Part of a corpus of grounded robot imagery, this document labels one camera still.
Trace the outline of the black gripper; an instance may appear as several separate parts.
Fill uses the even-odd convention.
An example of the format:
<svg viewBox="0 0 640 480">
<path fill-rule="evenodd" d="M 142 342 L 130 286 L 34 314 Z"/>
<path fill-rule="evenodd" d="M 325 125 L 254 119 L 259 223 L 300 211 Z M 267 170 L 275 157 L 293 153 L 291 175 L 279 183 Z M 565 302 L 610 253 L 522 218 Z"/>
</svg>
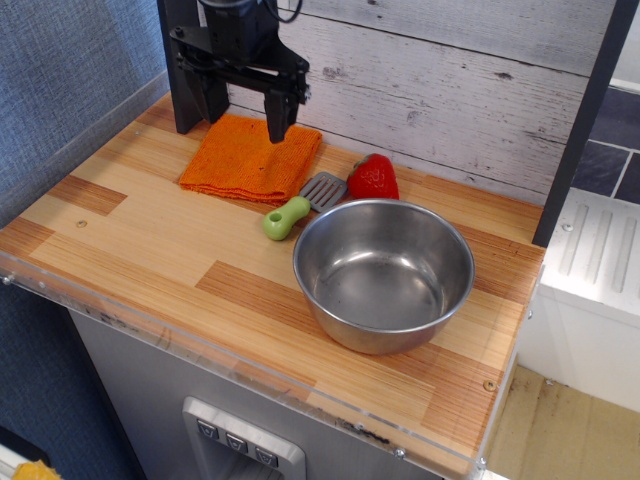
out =
<svg viewBox="0 0 640 480">
<path fill-rule="evenodd" d="M 210 124 L 216 123 L 229 108 L 229 84 L 261 92 L 270 142 L 283 142 L 296 123 L 299 103 L 310 99 L 309 63 L 279 37 L 280 25 L 293 22 L 300 11 L 284 17 L 276 1 L 199 5 L 204 26 L 176 26 L 170 31 L 178 50 L 177 66 L 198 112 Z"/>
</svg>

